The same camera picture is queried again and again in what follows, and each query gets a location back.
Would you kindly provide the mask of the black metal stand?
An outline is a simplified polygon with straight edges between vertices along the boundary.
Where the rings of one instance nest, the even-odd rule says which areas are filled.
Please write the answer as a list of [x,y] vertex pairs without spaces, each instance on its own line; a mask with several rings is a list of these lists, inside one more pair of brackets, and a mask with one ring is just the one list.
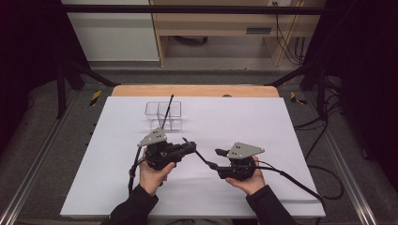
[[83,90],[84,81],[81,75],[85,74],[95,81],[102,83],[108,87],[116,87],[117,83],[112,82],[98,73],[94,72],[89,67],[84,67],[73,61],[62,62],[56,70],[56,86],[58,99],[58,113],[57,119],[60,119],[67,110],[66,98],[66,82],[73,90]]
[[302,75],[303,78],[299,84],[302,91],[310,91],[316,86],[316,111],[320,118],[324,121],[327,120],[326,110],[326,71],[323,67],[316,62],[305,63],[303,66],[293,70],[280,79],[268,83],[268,86],[279,87],[280,85]]

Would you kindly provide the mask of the person's right hand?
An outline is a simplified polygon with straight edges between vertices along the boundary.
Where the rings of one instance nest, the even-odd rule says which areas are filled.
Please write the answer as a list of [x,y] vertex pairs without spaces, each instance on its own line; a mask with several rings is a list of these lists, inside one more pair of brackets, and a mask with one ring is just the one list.
[[238,181],[234,178],[226,178],[225,181],[232,187],[239,188],[246,195],[253,195],[255,192],[267,185],[264,175],[260,169],[256,169],[253,176],[245,181]]

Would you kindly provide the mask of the light wooden desk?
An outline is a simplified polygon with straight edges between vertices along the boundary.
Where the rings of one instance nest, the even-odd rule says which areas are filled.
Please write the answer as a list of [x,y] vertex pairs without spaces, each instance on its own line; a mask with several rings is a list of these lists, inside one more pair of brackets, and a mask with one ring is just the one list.
[[[152,6],[238,6],[238,7],[305,7],[322,8],[327,0],[148,0]],[[167,14],[154,13],[155,33],[161,57],[165,56],[166,39],[181,37],[261,37],[272,63],[279,66],[287,56],[293,38],[311,38],[317,15],[258,14]]]

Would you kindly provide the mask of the white table mat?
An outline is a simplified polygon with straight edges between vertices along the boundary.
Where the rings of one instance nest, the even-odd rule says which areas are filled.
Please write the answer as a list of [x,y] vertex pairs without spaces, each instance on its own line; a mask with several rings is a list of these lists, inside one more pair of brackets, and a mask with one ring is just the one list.
[[[234,143],[262,147],[259,159],[273,166],[266,181],[295,218],[325,216],[313,197],[315,185],[299,146],[285,103],[280,97],[180,97],[182,129],[169,131],[171,143],[182,137],[197,144],[207,160],[228,165],[215,149]],[[61,214],[102,218],[128,197],[129,169],[137,144],[150,131],[147,97],[108,97]],[[177,163],[157,191],[152,218],[250,218],[244,193],[231,187],[196,155]]]

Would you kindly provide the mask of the aluminium rail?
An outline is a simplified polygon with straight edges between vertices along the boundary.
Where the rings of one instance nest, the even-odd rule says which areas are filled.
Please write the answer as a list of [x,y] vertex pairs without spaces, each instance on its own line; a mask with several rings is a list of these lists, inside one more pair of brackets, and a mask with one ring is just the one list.
[[32,165],[30,166],[27,174],[23,178],[23,181],[16,190],[13,198],[8,204],[5,211],[0,216],[0,225],[13,225],[16,221],[18,215],[20,214],[33,186],[38,180],[39,173],[41,171],[42,165],[48,156],[49,152],[53,148],[54,141],[58,136],[59,131],[64,125],[66,118],[69,115],[71,108],[73,107],[76,99],[81,95],[80,91],[71,91],[67,101],[66,109],[63,115],[56,119],[49,134],[47,135],[44,143],[40,147],[38,154],[35,157]]
[[327,105],[327,120],[319,122],[319,126],[322,131],[318,141],[307,155],[311,163],[318,162],[322,168],[327,165],[321,163],[321,158],[328,160],[331,171],[337,175],[343,194],[333,202],[348,198],[348,206],[355,211],[361,225],[377,225],[374,212],[360,187],[359,174],[355,172],[362,163],[361,148],[345,119],[341,104],[334,98]]

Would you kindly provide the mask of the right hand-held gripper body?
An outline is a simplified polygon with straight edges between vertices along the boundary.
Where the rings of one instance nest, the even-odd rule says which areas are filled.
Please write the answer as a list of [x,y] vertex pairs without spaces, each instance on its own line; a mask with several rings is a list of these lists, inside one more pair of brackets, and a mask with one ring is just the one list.
[[265,149],[243,142],[235,142],[226,158],[230,160],[227,167],[219,167],[218,175],[221,179],[234,178],[245,181],[253,176],[256,164],[253,156],[262,154]]

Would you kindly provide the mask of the black horizontal metal bar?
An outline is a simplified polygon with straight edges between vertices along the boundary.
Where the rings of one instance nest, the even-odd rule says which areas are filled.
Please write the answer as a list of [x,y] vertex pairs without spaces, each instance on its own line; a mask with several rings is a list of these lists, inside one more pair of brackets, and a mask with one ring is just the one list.
[[82,13],[193,13],[193,14],[277,14],[322,15],[319,7],[234,7],[234,6],[144,6],[144,5],[63,5],[66,12]]

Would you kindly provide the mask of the clear plastic organizer box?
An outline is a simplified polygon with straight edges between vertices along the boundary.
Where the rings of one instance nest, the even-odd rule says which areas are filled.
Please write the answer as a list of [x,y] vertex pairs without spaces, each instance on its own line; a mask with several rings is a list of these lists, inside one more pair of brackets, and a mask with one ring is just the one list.
[[[145,105],[145,116],[151,130],[160,128],[168,102],[152,101]],[[179,101],[173,101],[164,126],[164,130],[182,129],[182,107]]]

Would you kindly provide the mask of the white cabinet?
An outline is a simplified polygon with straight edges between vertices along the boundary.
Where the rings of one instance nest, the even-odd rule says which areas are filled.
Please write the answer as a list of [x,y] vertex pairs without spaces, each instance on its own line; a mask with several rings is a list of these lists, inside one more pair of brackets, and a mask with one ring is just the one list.
[[159,61],[150,13],[69,13],[89,62]]

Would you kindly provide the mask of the black brush with silver ferrule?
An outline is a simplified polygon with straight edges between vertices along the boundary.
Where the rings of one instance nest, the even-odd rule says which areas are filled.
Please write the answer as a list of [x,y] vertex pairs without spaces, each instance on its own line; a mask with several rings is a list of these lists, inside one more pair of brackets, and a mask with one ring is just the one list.
[[[185,137],[182,137],[182,140],[183,140],[185,143],[188,143],[188,142],[189,142]],[[195,154],[196,154],[205,164],[207,164],[207,160],[197,151],[197,149],[196,149]]]

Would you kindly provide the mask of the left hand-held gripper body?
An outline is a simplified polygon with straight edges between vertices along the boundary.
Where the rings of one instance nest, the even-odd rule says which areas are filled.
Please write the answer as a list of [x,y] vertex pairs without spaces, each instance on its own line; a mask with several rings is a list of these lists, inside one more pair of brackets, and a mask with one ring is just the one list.
[[167,142],[167,136],[160,127],[152,130],[137,146],[146,147],[144,159],[156,171],[161,171],[171,162],[178,163],[184,157],[182,145]]

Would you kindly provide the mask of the yellow and black tape strip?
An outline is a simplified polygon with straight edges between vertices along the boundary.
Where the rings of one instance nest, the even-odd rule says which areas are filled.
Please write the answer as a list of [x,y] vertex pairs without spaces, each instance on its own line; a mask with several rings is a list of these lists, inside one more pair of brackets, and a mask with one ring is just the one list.
[[293,103],[297,103],[297,104],[300,104],[300,105],[307,105],[307,101],[306,100],[297,99],[295,92],[291,92],[290,93],[290,99],[291,99],[291,102],[293,102]]
[[100,97],[101,91],[95,91],[95,93],[93,94],[93,97],[90,100],[89,106],[95,106],[99,97]]

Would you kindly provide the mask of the person's left hand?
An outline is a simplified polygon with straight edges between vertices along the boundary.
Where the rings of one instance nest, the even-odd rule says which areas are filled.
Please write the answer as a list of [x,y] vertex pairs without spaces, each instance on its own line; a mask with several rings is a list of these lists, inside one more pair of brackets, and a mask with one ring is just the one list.
[[162,170],[152,169],[144,159],[139,165],[140,179],[139,185],[151,196],[155,196],[161,184],[167,180],[168,174],[176,166],[174,162],[169,163]]

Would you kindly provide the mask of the black curtain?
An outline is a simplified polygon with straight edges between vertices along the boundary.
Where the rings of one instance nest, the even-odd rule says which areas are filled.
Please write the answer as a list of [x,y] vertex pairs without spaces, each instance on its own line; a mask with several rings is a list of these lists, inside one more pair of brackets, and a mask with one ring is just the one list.
[[0,153],[28,107],[31,90],[67,61],[88,65],[61,0],[0,0]]
[[350,122],[398,192],[398,0],[326,0],[307,58],[332,29],[324,69],[342,80]]

